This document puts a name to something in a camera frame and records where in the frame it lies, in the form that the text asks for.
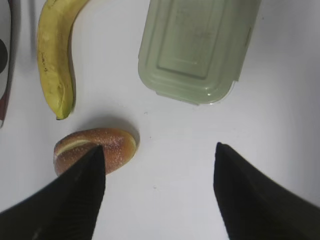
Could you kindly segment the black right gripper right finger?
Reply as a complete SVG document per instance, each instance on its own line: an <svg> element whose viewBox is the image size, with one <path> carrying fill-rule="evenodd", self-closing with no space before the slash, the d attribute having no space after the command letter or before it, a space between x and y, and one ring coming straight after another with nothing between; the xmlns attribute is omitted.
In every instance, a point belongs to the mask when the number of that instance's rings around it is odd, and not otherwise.
<svg viewBox="0 0 320 240"><path fill-rule="evenodd" d="M231 240L318 240L320 209L267 177L233 148L215 149L213 191Z"/></svg>

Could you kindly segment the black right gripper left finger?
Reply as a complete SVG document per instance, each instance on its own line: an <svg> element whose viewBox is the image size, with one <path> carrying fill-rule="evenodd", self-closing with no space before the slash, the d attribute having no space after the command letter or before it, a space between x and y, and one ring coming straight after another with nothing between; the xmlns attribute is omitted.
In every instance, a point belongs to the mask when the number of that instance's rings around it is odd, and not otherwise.
<svg viewBox="0 0 320 240"><path fill-rule="evenodd" d="M90 240L105 194L105 158L92 148L46 187L0 214L2 240Z"/></svg>

